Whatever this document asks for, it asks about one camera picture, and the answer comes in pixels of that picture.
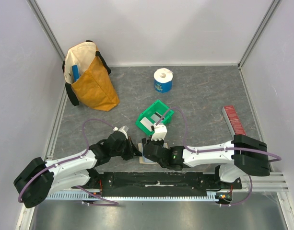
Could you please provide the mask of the beige leather card holder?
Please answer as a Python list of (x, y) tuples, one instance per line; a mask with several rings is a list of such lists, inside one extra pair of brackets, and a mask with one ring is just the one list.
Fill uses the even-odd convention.
[[(147, 159), (146, 157), (144, 157), (143, 155), (143, 146), (145, 145), (146, 143), (139, 143), (138, 144), (138, 149), (139, 149), (139, 152), (141, 153), (141, 156), (140, 156), (140, 163), (141, 164), (155, 164), (156, 162), (153, 162), (149, 159)], [(165, 148), (168, 148), (168, 145), (167, 143), (164, 142), (164, 147)]]

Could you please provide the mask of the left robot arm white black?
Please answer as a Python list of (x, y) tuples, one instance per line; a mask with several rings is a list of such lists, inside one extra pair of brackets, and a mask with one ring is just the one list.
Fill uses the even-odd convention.
[(108, 163), (113, 157), (128, 161), (140, 155), (129, 136), (114, 131), (107, 139), (77, 154), (52, 161), (34, 158), (13, 182), (19, 194), (18, 201), (32, 208), (60, 190), (84, 185), (94, 188), (99, 182), (97, 166)]

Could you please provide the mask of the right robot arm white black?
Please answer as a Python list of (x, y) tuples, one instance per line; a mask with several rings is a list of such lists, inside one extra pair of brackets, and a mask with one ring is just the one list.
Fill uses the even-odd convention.
[(213, 183), (220, 189), (246, 174), (269, 176), (266, 152), (266, 143), (244, 135), (234, 135), (233, 140), (212, 146), (174, 146), (167, 149), (160, 141), (148, 140), (142, 147), (145, 158), (169, 170), (181, 171), (204, 164), (217, 165)]

